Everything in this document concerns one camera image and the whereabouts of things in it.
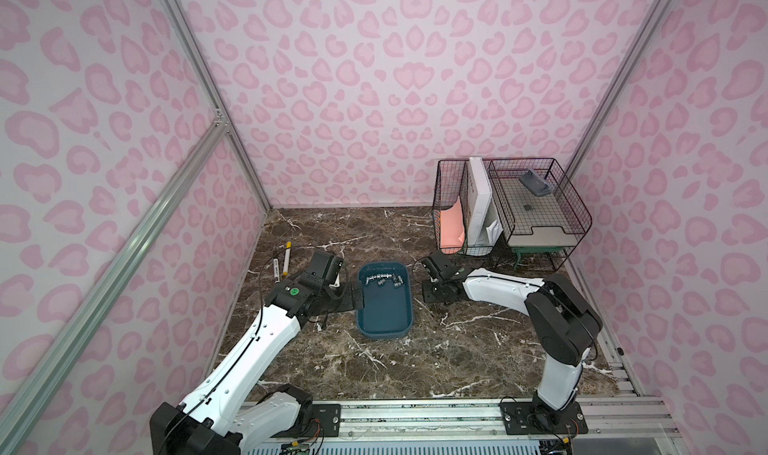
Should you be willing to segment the teal plastic storage box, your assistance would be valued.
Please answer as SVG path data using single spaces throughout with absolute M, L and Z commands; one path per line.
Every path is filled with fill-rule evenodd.
M 400 262 L 374 262 L 358 272 L 363 308 L 357 311 L 357 327 L 372 340 L 405 337 L 413 325 L 409 272 Z

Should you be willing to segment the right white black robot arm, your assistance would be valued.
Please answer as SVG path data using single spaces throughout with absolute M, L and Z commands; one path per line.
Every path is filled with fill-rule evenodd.
M 559 273 L 521 278 L 469 269 L 454 264 L 441 251 L 422 259 L 421 265 L 429 276 L 422 286 L 427 303 L 483 302 L 529 317 L 545 352 L 531 413 L 547 423 L 557 423 L 575 402 L 583 366 L 603 328 L 597 311 Z

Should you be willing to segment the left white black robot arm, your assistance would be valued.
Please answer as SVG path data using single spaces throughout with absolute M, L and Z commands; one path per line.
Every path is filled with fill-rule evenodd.
M 162 403 L 149 422 L 155 454 L 245 454 L 276 435 L 300 442 L 324 430 L 313 398 L 284 384 L 253 407 L 243 404 L 274 359 L 313 318 L 362 307 L 359 283 L 345 278 L 344 261 L 324 251 L 275 284 L 255 320 L 219 365 L 181 402 Z

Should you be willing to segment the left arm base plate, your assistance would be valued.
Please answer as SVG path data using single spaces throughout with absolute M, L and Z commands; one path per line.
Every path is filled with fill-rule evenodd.
M 342 406 L 335 403 L 305 404 L 299 409 L 296 422 L 285 432 L 285 435 L 307 438 L 320 432 L 325 437 L 338 437 L 341 409 Z

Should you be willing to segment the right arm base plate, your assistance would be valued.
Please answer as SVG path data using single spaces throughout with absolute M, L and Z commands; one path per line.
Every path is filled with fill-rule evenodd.
M 507 435 L 579 436 L 588 434 L 586 417 L 573 401 L 564 409 L 553 411 L 544 403 L 504 401 L 499 404 Z

